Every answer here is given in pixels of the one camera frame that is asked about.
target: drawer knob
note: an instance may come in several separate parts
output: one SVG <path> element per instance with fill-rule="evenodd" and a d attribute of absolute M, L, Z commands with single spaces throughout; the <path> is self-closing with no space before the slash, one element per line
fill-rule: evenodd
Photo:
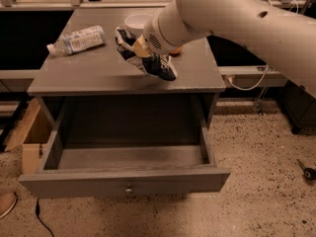
<path fill-rule="evenodd" d="M 125 190 L 126 195 L 132 195 L 134 190 L 131 188 L 131 185 L 128 185 L 128 188 Z"/>

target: gray tabletop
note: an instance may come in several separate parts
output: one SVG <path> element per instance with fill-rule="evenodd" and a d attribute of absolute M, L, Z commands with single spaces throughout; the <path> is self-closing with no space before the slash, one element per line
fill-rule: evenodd
<path fill-rule="evenodd" d="M 28 92 L 32 96 L 108 94 L 210 93 L 224 90 L 206 39 L 185 45 L 172 62 L 178 71 L 173 82 L 144 75 L 117 51 L 115 28 L 133 14 L 155 14 L 160 8 L 77 9 L 64 33 L 95 25 L 103 27 L 106 44 L 66 57 L 48 56 Z"/>

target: bottle label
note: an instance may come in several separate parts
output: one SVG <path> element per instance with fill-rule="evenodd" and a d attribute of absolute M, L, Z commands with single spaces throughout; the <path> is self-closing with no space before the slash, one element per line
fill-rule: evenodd
<path fill-rule="evenodd" d="M 66 34 L 61 38 L 67 45 L 69 54 L 83 51 L 105 42 L 104 32 L 100 26 Z"/>

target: open drawer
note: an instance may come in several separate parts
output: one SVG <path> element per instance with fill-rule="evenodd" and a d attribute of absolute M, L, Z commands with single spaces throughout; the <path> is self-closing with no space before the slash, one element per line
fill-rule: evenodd
<path fill-rule="evenodd" d="M 39 198 L 220 191 L 202 94 L 65 97 L 35 174 Z"/>

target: brown shoe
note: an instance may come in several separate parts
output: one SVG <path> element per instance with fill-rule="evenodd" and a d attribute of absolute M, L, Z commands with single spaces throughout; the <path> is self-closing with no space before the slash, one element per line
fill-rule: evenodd
<path fill-rule="evenodd" d="M 8 193 L 0 196 L 0 218 L 7 215 L 17 202 L 17 196 L 14 193 Z"/>

